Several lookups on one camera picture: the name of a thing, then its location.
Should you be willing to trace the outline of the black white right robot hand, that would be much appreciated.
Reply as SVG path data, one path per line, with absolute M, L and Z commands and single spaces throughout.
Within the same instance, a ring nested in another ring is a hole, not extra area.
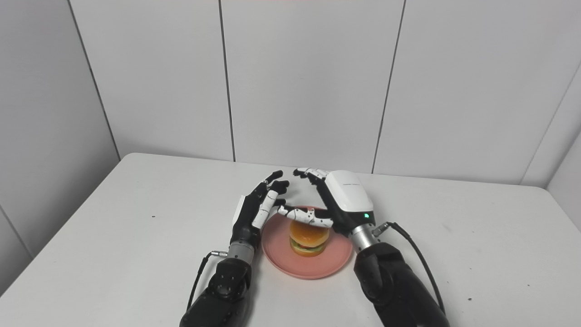
M 297 168 L 293 174 L 307 178 L 317 189 L 325 209 L 279 206 L 277 213 L 307 225 L 332 228 L 353 241 L 375 244 L 374 205 L 357 174 L 348 170 Z

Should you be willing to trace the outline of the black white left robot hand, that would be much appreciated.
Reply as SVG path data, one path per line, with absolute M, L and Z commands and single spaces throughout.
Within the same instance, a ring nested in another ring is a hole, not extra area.
M 248 195 L 243 195 L 235 211 L 230 244 L 245 244 L 256 250 L 260 245 L 261 231 L 270 217 L 270 211 L 286 204 L 279 195 L 285 194 L 288 180 L 279 180 L 284 172 L 276 170 L 261 181 Z

